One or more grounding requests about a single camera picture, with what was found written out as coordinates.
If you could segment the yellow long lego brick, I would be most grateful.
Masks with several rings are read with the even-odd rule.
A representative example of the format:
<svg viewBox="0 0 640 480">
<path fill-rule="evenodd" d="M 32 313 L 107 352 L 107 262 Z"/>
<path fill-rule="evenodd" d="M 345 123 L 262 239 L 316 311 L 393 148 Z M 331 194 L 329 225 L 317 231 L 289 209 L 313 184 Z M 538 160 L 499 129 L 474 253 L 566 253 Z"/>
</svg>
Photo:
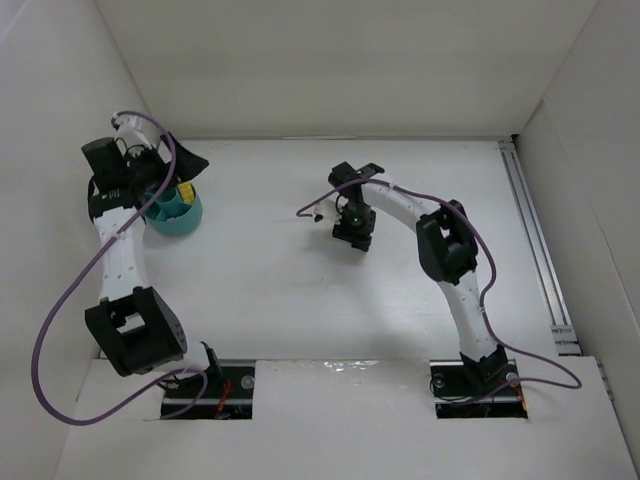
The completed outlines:
<svg viewBox="0 0 640 480">
<path fill-rule="evenodd" d="M 177 186 L 178 193 L 181 201 L 188 205 L 193 205 L 196 198 L 196 193 L 193 185 L 190 182 L 184 182 Z"/>
</svg>

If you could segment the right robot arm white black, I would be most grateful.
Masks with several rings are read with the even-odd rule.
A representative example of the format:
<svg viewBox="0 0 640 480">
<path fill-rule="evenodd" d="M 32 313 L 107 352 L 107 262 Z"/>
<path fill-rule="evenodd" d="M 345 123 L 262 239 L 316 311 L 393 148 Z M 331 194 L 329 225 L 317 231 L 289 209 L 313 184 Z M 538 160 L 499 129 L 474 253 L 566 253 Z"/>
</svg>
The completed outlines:
<svg viewBox="0 0 640 480">
<path fill-rule="evenodd" d="M 478 245 L 457 201 L 437 200 L 394 185 L 385 170 L 369 163 L 354 169 L 343 162 L 328 175 L 345 203 L 336 204 L 332 236 L 354 249 L 369 250 L 381 210 L 416 236 L 419 264 L 444 294 L 459 336 L 468 397 L 492 390 L 506 375 L 505 349 L 489 333 L 477 280 Z"/>
</svg>

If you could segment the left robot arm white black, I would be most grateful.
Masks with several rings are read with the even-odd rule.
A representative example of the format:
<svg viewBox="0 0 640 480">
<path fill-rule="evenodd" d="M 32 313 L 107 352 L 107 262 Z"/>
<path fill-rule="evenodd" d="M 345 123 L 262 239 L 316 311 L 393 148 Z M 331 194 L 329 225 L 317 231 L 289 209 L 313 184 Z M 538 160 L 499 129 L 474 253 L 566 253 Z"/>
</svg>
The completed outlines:
<svg viewBox="0 0 640 480">
<path fill-rule="evenodd" d="M 82 152 L 93 171 L 89 218 L 107 249 L 100 260 L 99 301 L 86 309 L 85 323 L 123 377 L 176 367 L 188 340 L 176 314 L 150 284 L 143 237 L 146 228 L 167 237 L 198 228 L 203 206 L 192 181 L 209 163 L 181 144 L 170 164 L 155 147 L 122 150 L 109 137 L 85 144 Z"/>
</svg>

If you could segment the teal round divided container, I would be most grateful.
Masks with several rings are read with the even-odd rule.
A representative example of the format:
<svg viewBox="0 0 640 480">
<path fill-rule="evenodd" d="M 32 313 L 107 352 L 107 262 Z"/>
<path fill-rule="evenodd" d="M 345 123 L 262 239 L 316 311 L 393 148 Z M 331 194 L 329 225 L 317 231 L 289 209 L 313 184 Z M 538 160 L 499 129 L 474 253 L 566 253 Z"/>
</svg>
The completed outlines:
<svg viewBox="0 0 640 480">
<path fill-rule="evenodd" d="M 167 188 L 144 213 L 151 227 L 167 237 L 192 233 L 202 215 L 203 206 L 191 182 Z"/>
</svg>

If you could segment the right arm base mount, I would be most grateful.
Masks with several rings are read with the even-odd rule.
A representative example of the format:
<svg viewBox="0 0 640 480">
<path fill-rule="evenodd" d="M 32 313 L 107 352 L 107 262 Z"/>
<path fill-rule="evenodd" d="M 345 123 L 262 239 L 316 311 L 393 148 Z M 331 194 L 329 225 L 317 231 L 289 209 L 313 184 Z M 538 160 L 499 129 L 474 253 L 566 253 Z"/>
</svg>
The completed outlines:
<svg viewBox="0 0 640 480">
<path fill-rule="evenodd" d="M 507 386 L 507 381 L 518 375 L 514 360 L 482 387 L 473 385 L 461 360 L 430 361 L 429 367 L 437 419 L 528 418 L 521 387 Z"/>
</svg>

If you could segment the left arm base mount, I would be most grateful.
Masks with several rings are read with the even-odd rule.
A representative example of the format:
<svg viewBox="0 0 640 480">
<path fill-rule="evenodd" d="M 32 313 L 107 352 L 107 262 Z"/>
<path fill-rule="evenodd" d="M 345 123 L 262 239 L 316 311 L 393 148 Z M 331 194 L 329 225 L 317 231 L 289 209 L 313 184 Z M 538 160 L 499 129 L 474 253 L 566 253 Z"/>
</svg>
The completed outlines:
<svg viewBox="0 0 640 480">
<path fill-rule="evenodd" d="M 202 378 L 189 373 L 164 383 L 160 416 L 175 420 L 251 420 L 256 363 L 223 361 L 222 379 L 209 377 L 205 393 L 187 411 L 177 415 L 195 398 Z"/>
</svg>

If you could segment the aluminium rail right side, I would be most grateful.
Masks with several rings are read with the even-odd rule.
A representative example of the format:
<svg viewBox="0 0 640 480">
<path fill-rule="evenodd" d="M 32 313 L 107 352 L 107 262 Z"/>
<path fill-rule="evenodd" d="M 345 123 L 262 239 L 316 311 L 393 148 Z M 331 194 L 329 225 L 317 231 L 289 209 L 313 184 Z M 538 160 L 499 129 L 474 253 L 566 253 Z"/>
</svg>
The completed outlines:
<svg viewBox="0 0 640 480">
<path fill-rule="evenodd" d="M 550 329 L 559 356 L 582 356 L 564 295 L 529 193 L 514 142 L 498 141 L 506 174 L 521 218 L 544 303 L 550 316 Z"/>
</svg>

